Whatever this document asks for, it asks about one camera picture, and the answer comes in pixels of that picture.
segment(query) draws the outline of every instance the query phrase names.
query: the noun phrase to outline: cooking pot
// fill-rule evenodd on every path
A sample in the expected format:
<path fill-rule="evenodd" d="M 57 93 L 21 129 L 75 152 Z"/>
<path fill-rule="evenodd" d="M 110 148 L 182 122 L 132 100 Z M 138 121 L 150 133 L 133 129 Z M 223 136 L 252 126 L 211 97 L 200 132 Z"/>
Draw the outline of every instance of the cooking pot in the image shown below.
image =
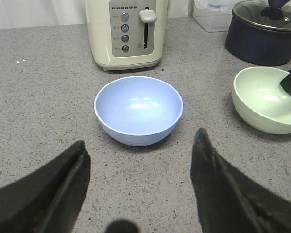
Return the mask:
<path fill-rule="evenodd" d="M 235 4 L 225 46 L 234 56 L 262 66 L 291 59 L 291 6 L 247 0 Z"/>

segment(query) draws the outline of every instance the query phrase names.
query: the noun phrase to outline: glass lid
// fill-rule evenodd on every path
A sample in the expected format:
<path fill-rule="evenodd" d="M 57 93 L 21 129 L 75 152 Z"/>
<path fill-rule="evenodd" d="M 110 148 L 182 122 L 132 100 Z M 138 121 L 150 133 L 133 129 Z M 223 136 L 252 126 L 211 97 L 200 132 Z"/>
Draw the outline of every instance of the glass lid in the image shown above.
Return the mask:
<path fill-rule="evenodd" d="M 233 14 L 261 28 L 291 32 L 291 6 L 272 8 L 262 0 L 247 0 L 235 4 Z"/>

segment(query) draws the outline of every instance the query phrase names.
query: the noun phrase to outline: toaster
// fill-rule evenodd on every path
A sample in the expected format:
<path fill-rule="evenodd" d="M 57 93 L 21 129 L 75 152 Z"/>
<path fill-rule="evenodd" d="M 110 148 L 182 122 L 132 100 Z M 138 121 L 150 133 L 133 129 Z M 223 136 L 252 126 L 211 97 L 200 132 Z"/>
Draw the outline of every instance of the toaster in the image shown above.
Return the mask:
<path fill-rule="evenodd" d="M 162 57 L 168 0 L 87 0 L 89 42 L 104 70 L 156 65 Z"/>

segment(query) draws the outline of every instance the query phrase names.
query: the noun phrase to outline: plastic container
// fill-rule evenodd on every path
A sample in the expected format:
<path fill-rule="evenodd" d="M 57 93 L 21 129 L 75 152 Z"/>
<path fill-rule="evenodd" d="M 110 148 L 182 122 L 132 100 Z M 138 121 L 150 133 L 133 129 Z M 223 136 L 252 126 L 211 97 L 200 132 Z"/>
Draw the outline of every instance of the plastic container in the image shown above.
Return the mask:
<path fill-rule="evenodd" d="M 241 0 L 194 0 L 193 17 L 207 32 L 228 31 L 232 9 Z"/>

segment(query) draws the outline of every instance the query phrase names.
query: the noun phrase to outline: gray countertop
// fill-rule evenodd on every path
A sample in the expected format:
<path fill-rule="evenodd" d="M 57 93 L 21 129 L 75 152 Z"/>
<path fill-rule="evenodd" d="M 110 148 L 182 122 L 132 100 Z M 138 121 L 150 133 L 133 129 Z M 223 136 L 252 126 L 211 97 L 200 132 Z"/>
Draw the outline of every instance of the gray countertop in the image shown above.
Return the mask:
<path fill-rule="evenodd" d="M 226 160 L 291 201 L 291 134 L 258 131 L 238 116 L 233 78 L 255 65 L 226 50 L 226 35 L 205 32 L 193 18 L 169 19 L 157 66 L 105 72 L 94 63 L 86 25 L 0 30 L 0 187 L 84 140 L 91 180 L 74 233 L 103 232 L 117 218 L 143 233 L 201 233 L 189 170 L 204 127 Z M 183 98 L 179 124 L 151 146 L 115 141 L 94 115 L 97 92 L 132 75 L 162 79 Z"/>

